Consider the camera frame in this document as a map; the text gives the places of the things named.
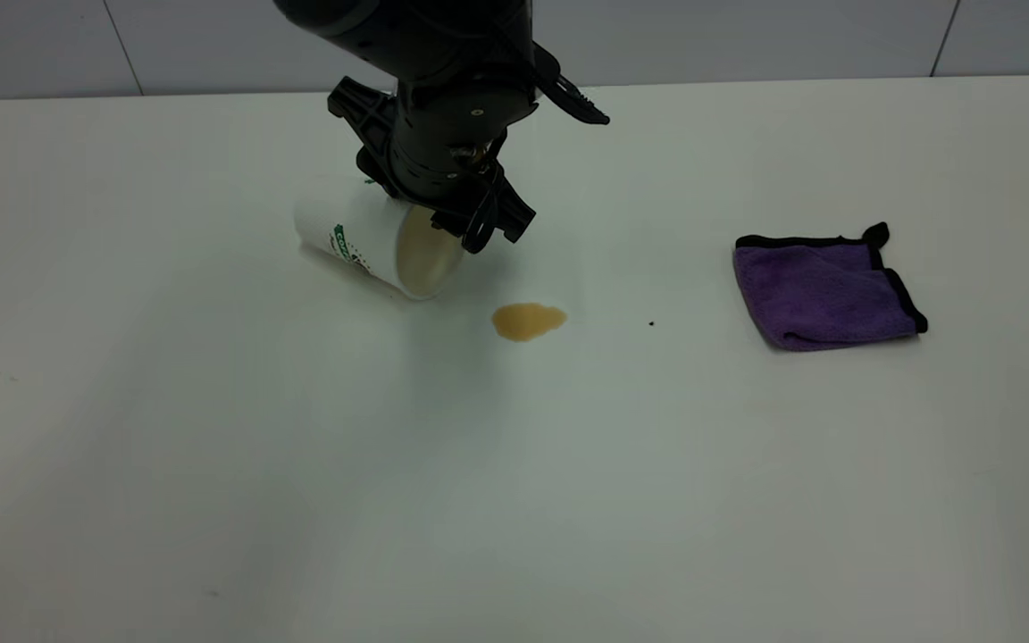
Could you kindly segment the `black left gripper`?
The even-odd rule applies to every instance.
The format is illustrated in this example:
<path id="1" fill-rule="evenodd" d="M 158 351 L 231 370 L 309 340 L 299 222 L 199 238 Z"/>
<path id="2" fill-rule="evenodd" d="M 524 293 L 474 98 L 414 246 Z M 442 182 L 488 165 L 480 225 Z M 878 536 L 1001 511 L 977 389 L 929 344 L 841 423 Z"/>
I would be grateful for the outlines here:
<path id="1" fill-rule="evenodd" d="M 509 128 L 538 109 L 538 90 L 525 77 L 399 81 L 393 94 L 345 77 L 327 103 L 361 144 L 356 168 L 390 197 L 463 209 L 461 246 L 469 254 L 478 254 L 495 229 L 517 243 L 535 219 L 497 159 Z"/>

